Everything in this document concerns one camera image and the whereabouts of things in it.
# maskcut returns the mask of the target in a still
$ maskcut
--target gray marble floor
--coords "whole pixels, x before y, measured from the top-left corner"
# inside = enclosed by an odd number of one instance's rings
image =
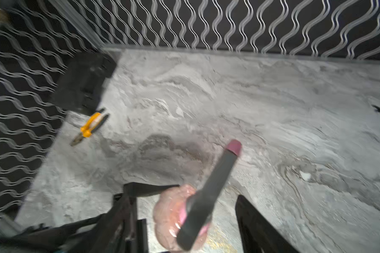
[[[380,66],[129,49],[107,82],[111,116],[69,143],[68,115],[17,220],[62,225],[106,212],[125,182],[202,185],[230,139],[243,154],[203,250],[242,252],[245,195],[302,253],[380,252]],[[139,203],[152,224],[157,197]]]

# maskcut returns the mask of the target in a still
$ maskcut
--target yellow pliers handle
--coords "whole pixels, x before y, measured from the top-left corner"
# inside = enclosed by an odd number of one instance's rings
[[[73,139],[71,146],[80,143],[84,138],[90,137],[94,132],[96,132],[108,119],[110,114],[102,116],[104,109],[94,113],[90,119],[80,128],[80,133]]]

